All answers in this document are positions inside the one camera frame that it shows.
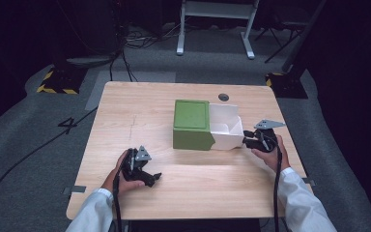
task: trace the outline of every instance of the white box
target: white box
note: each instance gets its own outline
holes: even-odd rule
[[[232,104],[210,103],[210,131],[214,150],[231,150],[243,145],[243,123],[238,107]]]

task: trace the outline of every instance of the metal stand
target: metal stand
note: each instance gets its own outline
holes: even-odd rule
[[[245,47],[248,59],[254,59],[255,55],[252,50],[251,44],[248,40],[248,36],[251,30],[252,22],[254,21],[255,14],[257,12],[257,6],[258,1],[255,1],[253,5],[246,5],[212,2],[193,2],[183,0],[180,35],[179,42],[177,44],[177,55],[184,54],[186,15],[209,16],[209,17],[247,19],[248,22],[246,24],[246,30],[245,32],[241,32],[241,37],[243,39],[243,46]]]

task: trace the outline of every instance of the human hand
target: human hand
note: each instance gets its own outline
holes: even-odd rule
[[[282,171],[285,168],[290,167],[291,165],[289,164],[287,150],[285,149],[281,135],[277,134],[276,138],[278,140],[279,149],[282,153],[282,163],[281,163],[281,171]],[[259,159],[263,160],[264,163],[276,173],[276,166],[278,165],[278,149],[277,148],[273,149],[273,151],[270,153],[261,152],[260,150],[257,150],[257,149],[251,149],[251,152],[255,156],[257,156]]]
[[[122,163],[123,159],[125,158],[126,154],[128,153],[128,150],[125,150],[122,155],[119,157],[117,160],[116,166],[113,168],[113,170],[110,171],[108,174],[107,178],[104,180],[103,185],[101,187],[103,189],[107,189],[110,192],[113,192],[113,180],[114,177],[116,176],[116,173],[120,167],[120,164]],[[123,174],[120,174],[120,182],[119,182],[119,196],[122,195],[123,193],[132,190],[132,189],[137,189],[140,187],[144,187],[145,184],[142,181],[126,181],[125,178],[123,177]]]

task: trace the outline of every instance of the box lid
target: box lid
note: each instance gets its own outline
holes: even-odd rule
[[[210,131],[208,101],[176,100],[174,128]]]

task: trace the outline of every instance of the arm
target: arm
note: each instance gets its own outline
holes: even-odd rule
[[[112,202],[113,194],[110,191],[95,189],[66,231],[108,231],[113,219]]]
[[[101,188],[95,189],[87,197],[81,206],[77,216],[69,225],[67,232],[72,231],[108,231],[113,220],[113,180],[117,170],[122,163],[127,151],[119,157],[115,168],[110,171],[104,180]],[[142,181],[127,182],[123,175],[120,175],[119,196],[131,189],[145,186]]]
[[[336,231],[321,201],[307,189],[302,178],[291,168],[282,137],[278,135],[277,139],[282,153],[278,198],[285,206],[288,227],[292,231]],[[252,149],[252,153],[276,172],[276,149],[270,153]]]

